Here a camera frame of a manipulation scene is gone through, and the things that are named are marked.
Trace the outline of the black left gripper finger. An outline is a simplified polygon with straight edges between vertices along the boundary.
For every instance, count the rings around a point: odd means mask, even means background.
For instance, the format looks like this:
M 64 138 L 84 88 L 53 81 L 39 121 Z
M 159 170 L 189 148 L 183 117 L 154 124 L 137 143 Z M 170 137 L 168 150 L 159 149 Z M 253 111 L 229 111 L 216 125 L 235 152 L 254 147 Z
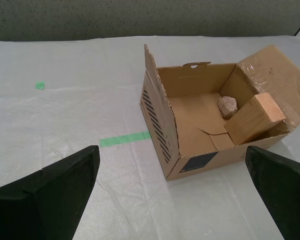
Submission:
M 245 164 L 283 238 L 300 240 L 300 163 L 248 146 Z
M 88 146 L 0 187 L 0 240 L 73 239 L 100 166 Z

